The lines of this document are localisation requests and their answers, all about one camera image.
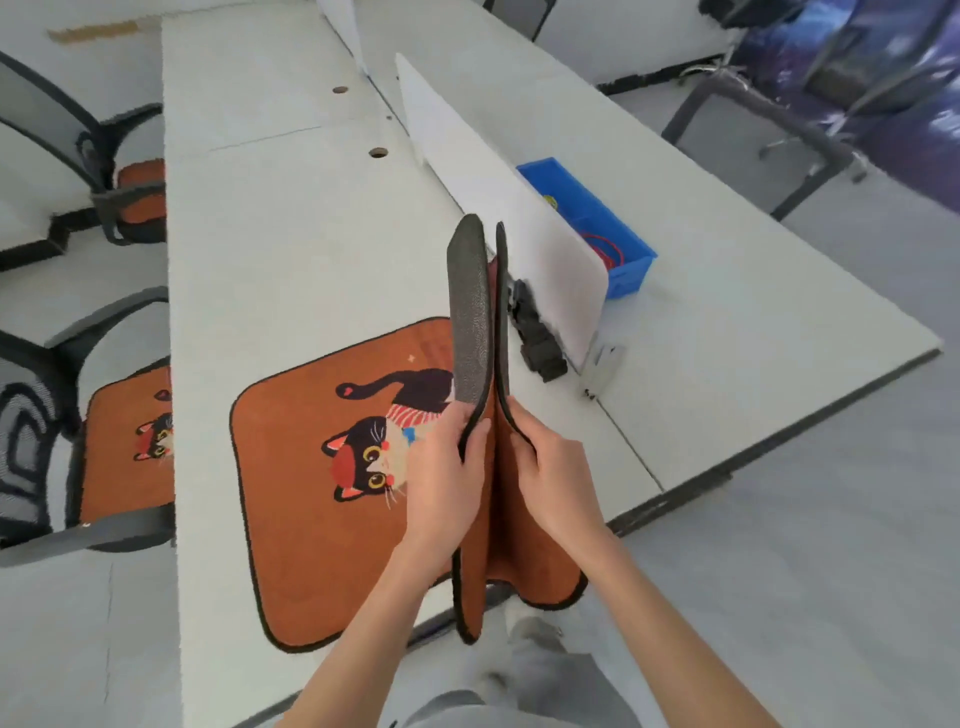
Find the blue plastic bin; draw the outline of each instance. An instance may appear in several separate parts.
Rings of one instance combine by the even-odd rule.
[[[521,164],[516,170],[541,195],[550,195],[557,201],[557,211],[570,227],[580,234],[588,232],[605,237],[623,253],[626,262],[607,272],[610,276],[608,299],[618,299],[639,290],[650,264],[657,257],[650,246],[621,223],[606,205],[597,200],[554,158]],[[591,238],[590,242],[601,248],[609,248],[596,238]],[[606,253],[614,260],[619,259],[614,250],[606,250]]]

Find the red wire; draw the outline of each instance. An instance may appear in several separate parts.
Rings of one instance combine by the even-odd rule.
[[[608,240],[603,235],[594,235],[592,232],[581,232],[580,236],[583,237],[584,240],[586,240],[587,244],[593,249],[593,251],[600,256],[600,259],[603,260],[604,267],[608,271],[612,270],[613,268],[616,268],[617,266],[623,265],[624,263],[627,262],[627,258],[624,256],[623,251],[621,251],[619,247],[617,247],[616,243],[612,242],[611,240]],[[614,262],[613,258],[607,255],[606,251],[604,251],[599,246],[594,245],[589,240],[587,240],[587,238],[589,237],[595,238],[596,240],[603,240],[605,243],[607,243],[607,245],[613,248],[616,251],[616,254],[620,256],[620,262],[619,263]]]

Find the cartoon cat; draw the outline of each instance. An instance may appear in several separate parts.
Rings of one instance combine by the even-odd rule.
[[[170,390],[161,389],[154,395],[158,401],[170,401]],[[164,412],[155,420],[144,423],[136,429],[138,437],[137,453],[134,460],[158,460],[174,453],[174,419],[172,412]]]
[[[393,372],[370,384],[345,382],[336,388],[344,400],[366,400],[391,384],[402,386],[383,417],[365,417],[323,444],[333,458],[335,500],[346,502],[395,491],[407,481],[407,453],[453,401],[453,374],[444,369]]]

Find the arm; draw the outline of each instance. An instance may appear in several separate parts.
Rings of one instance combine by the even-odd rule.
[[[779,728],[606,527],[583,445],[510,409],[534,445],[513,436],[527,508],[607,605],[671,728]]]
[[[394,681],[423,595],[443,572],[480,508],[490,421],[457,444],[472,406],[452,402],[410,450],[407,530],[356,617],[278,724],[373,728]]]

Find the purple shiny surface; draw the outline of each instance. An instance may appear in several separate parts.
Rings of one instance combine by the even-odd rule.
[[[914,12],[930,0],[870,0],[869,9]],[[738,55],[757,86],[804,118],[822,121],[837,110],[801,90],[804,74],[822,43],[850,17],[854,0],[812,0],[792,24],[751,33]],[[904,24],[897,24],[902,33]],[[960,61],[960,11],[955,11],[929,58]],[[892,177],[960,212],[960,81],[932,99],[885,119],[851,122],[857,146]]]

